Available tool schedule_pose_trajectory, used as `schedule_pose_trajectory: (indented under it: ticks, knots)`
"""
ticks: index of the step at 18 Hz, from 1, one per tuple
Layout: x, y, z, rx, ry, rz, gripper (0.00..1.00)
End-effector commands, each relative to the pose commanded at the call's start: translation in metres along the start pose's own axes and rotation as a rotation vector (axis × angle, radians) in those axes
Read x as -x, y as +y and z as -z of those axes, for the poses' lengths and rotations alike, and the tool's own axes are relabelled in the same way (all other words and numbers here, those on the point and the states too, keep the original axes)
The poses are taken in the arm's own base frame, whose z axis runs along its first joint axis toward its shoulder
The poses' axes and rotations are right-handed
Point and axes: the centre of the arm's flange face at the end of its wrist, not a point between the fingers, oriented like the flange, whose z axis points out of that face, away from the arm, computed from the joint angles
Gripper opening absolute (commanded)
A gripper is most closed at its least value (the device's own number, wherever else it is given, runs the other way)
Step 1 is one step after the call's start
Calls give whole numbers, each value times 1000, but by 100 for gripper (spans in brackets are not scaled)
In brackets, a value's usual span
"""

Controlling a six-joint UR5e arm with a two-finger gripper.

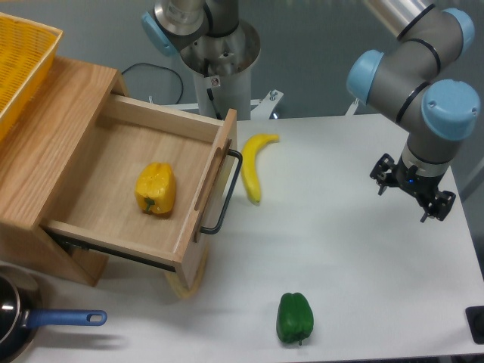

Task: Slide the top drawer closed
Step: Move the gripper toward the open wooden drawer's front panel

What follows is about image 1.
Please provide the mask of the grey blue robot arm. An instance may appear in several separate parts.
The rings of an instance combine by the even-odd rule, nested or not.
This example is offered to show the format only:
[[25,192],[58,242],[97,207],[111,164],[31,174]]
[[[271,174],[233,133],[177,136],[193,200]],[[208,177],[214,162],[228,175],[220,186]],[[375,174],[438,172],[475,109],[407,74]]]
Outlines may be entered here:
[[[467,83],[439,74],[472,44],[473,21],[431,1],[369,1],[367,7],[399,48],[365,52],[352,65],[346,87],[408,133],[400,158],[382,156],[371,178],[381,190],[399,188],[412,196],[425,218],[443,220],[455,194],[439,190],[439,183],[472,134],[481,102]],[[250,118],[260,38],[240,18],[236,1],[159,1],[141,24],[160,53],[179,54],[191,70],[201,114],[222,118],[236,110],[241,119]]]

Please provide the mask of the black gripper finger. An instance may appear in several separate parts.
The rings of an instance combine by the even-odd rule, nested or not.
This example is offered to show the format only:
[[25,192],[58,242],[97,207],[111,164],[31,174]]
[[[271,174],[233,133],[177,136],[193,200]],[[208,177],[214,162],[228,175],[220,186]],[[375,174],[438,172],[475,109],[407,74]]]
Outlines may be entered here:
[[420,221],[424,223],[427,219],[437,219],[442,222],[450,213],[455,202],[456,195],[450,191],[434,190],[429,194],[418,196],[418,203],[424,213]]
[[394,159],[389,154],[384,154],[371,170],[370,178],[379,186],[379,195],[382,195],[387,188],[396,187],[396,177],[392,173],[395,168]]

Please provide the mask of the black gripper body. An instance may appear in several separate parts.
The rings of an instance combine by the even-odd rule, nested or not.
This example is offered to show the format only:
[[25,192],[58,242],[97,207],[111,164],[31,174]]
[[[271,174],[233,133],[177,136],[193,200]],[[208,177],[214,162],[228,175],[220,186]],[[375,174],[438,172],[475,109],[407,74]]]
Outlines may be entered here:
[[423,176],[417,173],[418,170],[416,166],[408,168],[400,158],[396,171],[392,174],[396,177],[398,187],[413,197],[419,206],[429,206],[440,197],[445,196],[439,190],[439,183],[443,175]]

